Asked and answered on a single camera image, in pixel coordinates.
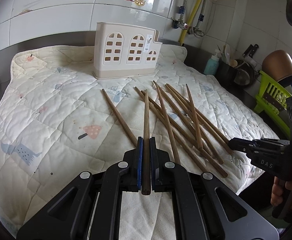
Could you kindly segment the person's right hand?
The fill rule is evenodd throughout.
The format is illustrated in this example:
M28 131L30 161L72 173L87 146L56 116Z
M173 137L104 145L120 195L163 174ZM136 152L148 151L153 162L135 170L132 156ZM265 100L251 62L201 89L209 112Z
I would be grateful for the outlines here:
M272 194L271 194L271 204L273 206L278 206L283 202L283 192L284 188L286 188L289 191L292 191L292 181L287 181L285 183L285 187L280 186L280 179L277 177L274 177L274 184L272 187Z

